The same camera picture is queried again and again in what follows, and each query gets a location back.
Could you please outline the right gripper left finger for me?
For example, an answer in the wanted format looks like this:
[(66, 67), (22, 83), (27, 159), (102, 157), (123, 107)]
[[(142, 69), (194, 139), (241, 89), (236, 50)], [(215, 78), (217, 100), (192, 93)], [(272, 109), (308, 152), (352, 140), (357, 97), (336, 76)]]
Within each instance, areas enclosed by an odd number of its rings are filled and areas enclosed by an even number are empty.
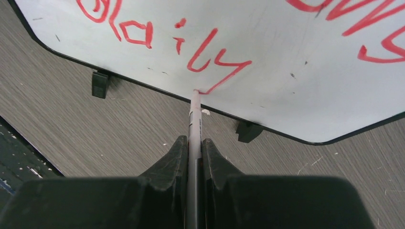
[(25, 182), (0, 215), (3, 229), (182, 229), (187, 137), (137, 177)]

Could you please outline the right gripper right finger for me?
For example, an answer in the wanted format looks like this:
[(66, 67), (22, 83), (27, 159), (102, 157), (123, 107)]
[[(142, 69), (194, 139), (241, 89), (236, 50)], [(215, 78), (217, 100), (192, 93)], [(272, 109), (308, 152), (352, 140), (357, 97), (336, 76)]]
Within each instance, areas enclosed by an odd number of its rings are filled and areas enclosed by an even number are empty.
[(355, 187), (325, 176), (248, 175), (202, 143), (209, 229), (372, 229)]

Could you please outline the red whiteboard marker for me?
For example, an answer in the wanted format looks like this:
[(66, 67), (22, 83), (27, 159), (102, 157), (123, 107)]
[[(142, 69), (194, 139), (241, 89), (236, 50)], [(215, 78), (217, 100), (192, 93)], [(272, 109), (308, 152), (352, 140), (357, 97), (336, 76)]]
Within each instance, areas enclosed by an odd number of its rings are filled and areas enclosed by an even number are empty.
[(201, 100), (197, 89), (193, 90), (189, 112), (188, 136), (188, 181), (186, 205), (186, 229), (200, 229), (203, 223), (200, 220), (201, 212), (201, 185), (200, 185), (200, 160), (201, 160)]

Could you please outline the white whiteboard with black frame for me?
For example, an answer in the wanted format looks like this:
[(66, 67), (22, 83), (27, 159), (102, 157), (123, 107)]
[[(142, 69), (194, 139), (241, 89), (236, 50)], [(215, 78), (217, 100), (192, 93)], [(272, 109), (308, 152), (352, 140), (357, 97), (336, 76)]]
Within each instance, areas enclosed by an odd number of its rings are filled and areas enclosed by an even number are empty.
[(311, 145), (405, 116), (402, 0), (11, 0), (64, 59)]

